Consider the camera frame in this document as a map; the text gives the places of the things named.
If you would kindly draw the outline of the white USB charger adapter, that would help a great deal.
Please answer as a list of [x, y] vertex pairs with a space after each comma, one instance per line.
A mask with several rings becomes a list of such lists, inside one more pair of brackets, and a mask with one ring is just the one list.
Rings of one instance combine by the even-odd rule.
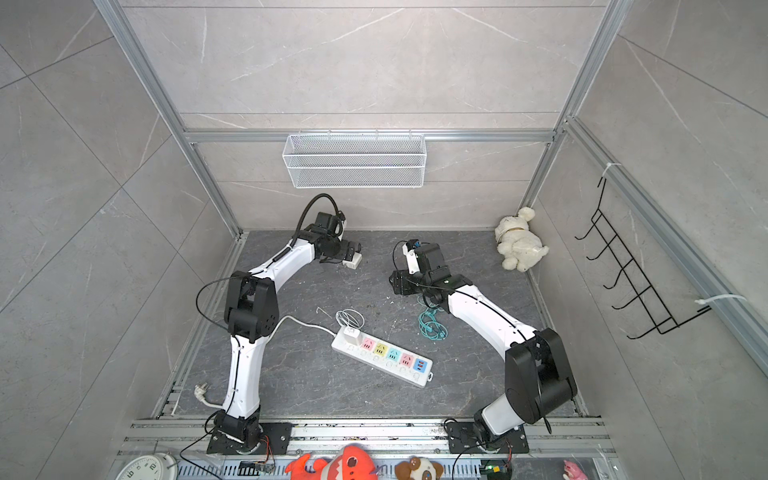
[[359, 346], [363, 342], [363, 335], [360, 329], [353, 327], [345, 327], [342, 331], [345, 340], [355, 346]]

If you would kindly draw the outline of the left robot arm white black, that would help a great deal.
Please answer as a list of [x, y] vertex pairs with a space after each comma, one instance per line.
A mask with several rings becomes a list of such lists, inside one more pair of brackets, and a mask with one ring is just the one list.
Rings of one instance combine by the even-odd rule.
[[214, 417], [214, 432], [250, 450], [260, 442], [260, 373], [263, 356], [280, 321], [278, 292], [301, 268], [318, 258], [352, 260], [360, 246], [343, 238], [342, 212], [320, 212], [301, 225], [271, 259], [228, 278], [224, 320], [230, 334], [228, 391]]

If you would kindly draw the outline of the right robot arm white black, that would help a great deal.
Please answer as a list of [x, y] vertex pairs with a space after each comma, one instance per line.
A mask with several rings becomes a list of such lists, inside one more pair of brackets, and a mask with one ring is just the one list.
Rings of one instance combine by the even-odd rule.
[[462, 320], [504, 360], [504, 392], [474, 415], [473, 431], [483, 447], [499, 442], [525, 424], [544, 421], [574, 400], [578, 386], [561, 337], [538, 330], [495, 305], [467, 277], [453, 274], [440, 246], [418, 239], [401, 240], [407, 267], [389, 277], [397, 295], [420, 295], [429, 306]]

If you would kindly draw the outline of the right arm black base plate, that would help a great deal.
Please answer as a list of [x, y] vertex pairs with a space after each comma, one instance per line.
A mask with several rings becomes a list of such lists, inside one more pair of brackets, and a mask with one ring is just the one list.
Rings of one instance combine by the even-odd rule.
[[480, 424], [472, 421], [458, 421], [448, 418], [442, 422], [452, 454], [469, 453], [504, 453], [527, 454], [529, 444], [522, 426], [496, 435], [487, 431]]

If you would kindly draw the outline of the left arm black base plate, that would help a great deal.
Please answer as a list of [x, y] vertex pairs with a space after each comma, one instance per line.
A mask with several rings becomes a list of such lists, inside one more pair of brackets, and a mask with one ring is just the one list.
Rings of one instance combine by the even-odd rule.
[[285, 455], [293, 424], [288, 422], [240, 426], [215, 426], [206, 448], [207, 454]]

